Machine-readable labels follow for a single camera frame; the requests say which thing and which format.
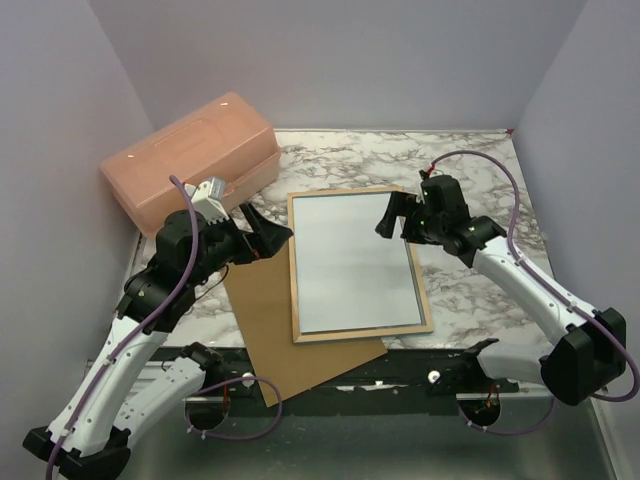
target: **orange plastic box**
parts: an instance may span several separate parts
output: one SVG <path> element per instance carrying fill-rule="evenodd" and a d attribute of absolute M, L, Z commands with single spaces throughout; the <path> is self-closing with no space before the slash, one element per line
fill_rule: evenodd
<path fill-rule="evenodd" d="M 228 93 L 108 158 L 100 169 L 140 231 L 152 237 L 168 214 L 184 208 L 169 175 L 197 185 L 227 182 L 227 210 L 278 177 L 280 148 L 271 124 L 239 95 Z"/>

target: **cardboard sheet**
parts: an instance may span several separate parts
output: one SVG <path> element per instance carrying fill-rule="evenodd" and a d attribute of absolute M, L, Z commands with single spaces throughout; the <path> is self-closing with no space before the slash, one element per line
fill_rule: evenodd
<path fill-rule="evenodd" d="M 387 352 L 382 340 L 296 345 L 291 332 L 289 249 L 230 268 L 224 282 L 256 375 L 273 381 L 283 399 L 315 387 Z M 273 390 L 260 385 L 268 407 Z"/>

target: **white marble surface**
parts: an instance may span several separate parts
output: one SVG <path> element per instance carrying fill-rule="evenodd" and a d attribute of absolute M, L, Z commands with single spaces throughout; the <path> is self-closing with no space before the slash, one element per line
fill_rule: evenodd
<path fill-rule="evenodd" d="M 289 192 L 388 185 L 415 191 L 419 184 L 418 170 L 440 154 L 473 149 L 493 155 L 507 165 L 522 189 L 516 242 L 531 260 L 551 271 L 513 144 L 506 133 L 283 131 L 277 136 L 283 150 L 280 177 L 252 201 L 267 218 L 283 224 L 287 223 Z M 488 215 L 506 227 L 513 192 L 502 172 L 486 160 L 474 157 L 453 157 L 439 167 L 443 173 L 458 178 L 472 215 Z M 134 271 L 141 269 L 153 252 L 153 242 L 143 243 L 136 255 Z M 546 342 L 541 330 L 492 282 L 445 254 L 440 247 L 419 246 L 418 252 L 435 331 L 385 338 L 388 347 L 460 348 L 490 336 L 517 344 Z M 213 275 L 196 295 L 218 278 L 218 274 Z M 195 304 L 165 346 L 183 346 L 194 341 L 219 347 L 244 345 L 223 285 Z"/>

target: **white board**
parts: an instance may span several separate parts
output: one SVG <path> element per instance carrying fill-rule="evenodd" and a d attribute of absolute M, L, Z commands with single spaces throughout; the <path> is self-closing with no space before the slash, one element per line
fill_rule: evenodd
<path fill-rule="evenodd" d="M 390 189 L 291 195 L 295 341 L 433 330 L 417 257 L 399 222 L 391 240 L 374 231 L 389 196 Z"/>

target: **gray wall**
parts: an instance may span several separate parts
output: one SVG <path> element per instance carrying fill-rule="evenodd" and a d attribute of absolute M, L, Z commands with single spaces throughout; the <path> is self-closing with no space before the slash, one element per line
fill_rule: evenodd
<path fill-rule="evenodd" d="M 0 3 L 0 65 L 0 477 L 36 479 L 22 438 L 77 388 L 134 240 L 97 167 L 151 123 L 84 0 Z"/>
<path fill-rule="evenodd" d="M 236 90 L 279 127 L 511 128 L 585 0 L 89 0 L 149 117 Z"/>
<path fill-rule="evenodd" d="M 558 279 L 628 321 L 640 361 L 640 2 L 590 0 L 527 107 L 516 151 Z M 613 391 L 628 390 L 628 379 Z M 640 409 L 614 406 L 640 476 Z"/>

